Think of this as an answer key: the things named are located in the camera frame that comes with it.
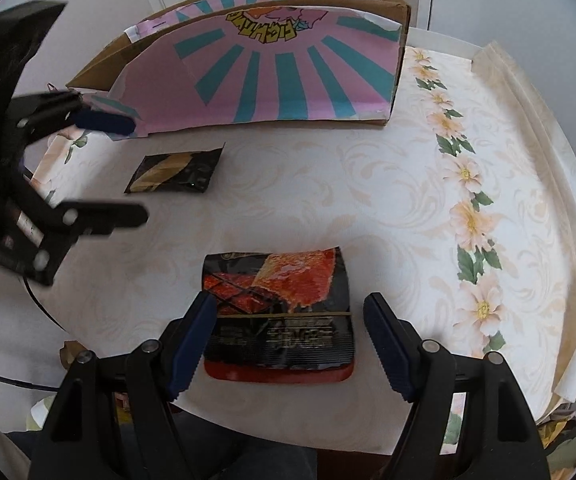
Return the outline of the red black jerky packet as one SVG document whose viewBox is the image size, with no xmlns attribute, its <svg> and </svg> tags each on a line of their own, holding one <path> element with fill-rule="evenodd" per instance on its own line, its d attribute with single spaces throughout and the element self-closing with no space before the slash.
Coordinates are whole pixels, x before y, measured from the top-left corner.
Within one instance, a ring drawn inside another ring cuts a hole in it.
<svg viewBox="0 0 576 480">
<path fill-rule="evenodd" d="M 205 257 L 217 318 L 204 370 L 227 382 L 316 385 L 354 372 L 349 278 L 338 247 Z"/>
</svg>

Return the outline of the black gold snack packet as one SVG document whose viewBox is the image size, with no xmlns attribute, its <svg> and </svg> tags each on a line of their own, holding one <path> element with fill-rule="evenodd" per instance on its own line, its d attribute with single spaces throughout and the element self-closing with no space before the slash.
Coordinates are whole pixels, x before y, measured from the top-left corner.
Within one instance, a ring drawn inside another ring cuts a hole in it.
<svg viewBox="0 0 576 480">
<path fill-rule="evenodd" d="M 210 185 L 223 149 L 148 155 L 132 174 L 124 193 L 202 194 Z"/>
</svg>

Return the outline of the floral tablecloth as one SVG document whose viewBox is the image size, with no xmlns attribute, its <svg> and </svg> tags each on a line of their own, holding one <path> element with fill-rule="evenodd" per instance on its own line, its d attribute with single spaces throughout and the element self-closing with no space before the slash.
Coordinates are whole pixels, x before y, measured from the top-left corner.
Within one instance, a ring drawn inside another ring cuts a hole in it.
<svg viewBox="0 0 576 480">
<path fill-rule="evenodd" d="M 339 247 L 352 376 L 262 385 L 198 372 L 181 408 L 269 440 L 390 453 L 408 408 L 364 327 L 371 292 L 454 353 L 501 352 L 534 417 L 576 397 L 576 156 L 499 44 L 473 58 L 409 50 L 382 127 L 93 133 L 49 188 L 56 200 L 119 200 L 143 157 L 210 148 L 223 156 L 207 192 L 146 195 L 144 226 L 83 238 L 53 285 L 36 288 L 87 348 L 112 356 L 159 336 L 199 292 L 208 254 Z"/>
</svg>

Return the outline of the pink cardboard box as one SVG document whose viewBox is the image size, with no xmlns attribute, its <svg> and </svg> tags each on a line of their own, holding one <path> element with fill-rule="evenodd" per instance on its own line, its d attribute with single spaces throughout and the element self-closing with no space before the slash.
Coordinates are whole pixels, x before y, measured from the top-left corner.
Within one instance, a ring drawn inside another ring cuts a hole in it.
<svg viewBox="0 0 576 480">
<path fill-rule="evenodd" d="M 391 117 L 405 0 L 186 0 L 126 28 L 71 80 L 136 136 Z"/>
</svg>

